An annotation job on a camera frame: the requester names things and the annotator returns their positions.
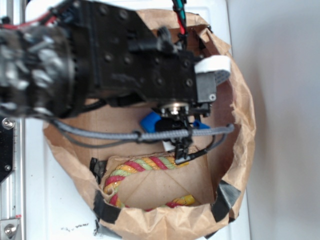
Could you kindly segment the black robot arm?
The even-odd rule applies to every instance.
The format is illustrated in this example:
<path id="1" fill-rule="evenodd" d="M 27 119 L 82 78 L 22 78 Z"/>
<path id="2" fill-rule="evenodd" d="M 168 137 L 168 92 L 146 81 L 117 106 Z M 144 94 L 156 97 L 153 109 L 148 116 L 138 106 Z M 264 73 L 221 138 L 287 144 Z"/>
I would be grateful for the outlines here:
<path id="1" fill-rule="evenodd" d="M 182 164 L 221 144 L 189 153 L 196 136 L 220 136 L 232 124 L 204 128 L 217 86 L 231 74 L 227 56 L 195 56 L 187 50 L 185 1 L 175 0 L 178 39 L 156 33 L 136 11 L 89 0 L 65 0 L 38 19 L 0 24 L 0 114 L 48 121 L 64 136 L 109 140 L 111 146 L 168 140 Z M 112 107 L 148 107 L 160 115 L 153 133 L 102 133 L 62 119 Z"/>

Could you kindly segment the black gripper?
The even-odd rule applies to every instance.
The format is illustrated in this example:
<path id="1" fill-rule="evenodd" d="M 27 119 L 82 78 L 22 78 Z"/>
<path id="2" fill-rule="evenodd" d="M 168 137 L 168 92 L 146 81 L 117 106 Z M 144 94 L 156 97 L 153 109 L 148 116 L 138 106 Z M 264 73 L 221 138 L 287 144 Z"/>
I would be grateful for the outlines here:
<path id="1" fill-rule="evenodd" d="M 190 51 L 180 51 L 149 61 L 140 71 L 140 104 L 165 116 L 209 115 L 217 99 L 217 71 L 231 72 L 231 59 L 225 55 L 197 59 Z M 164 150 L 174 153 L 176 165 L 193 160 L 192 143 L 191 138 L 162 141 Z"/>

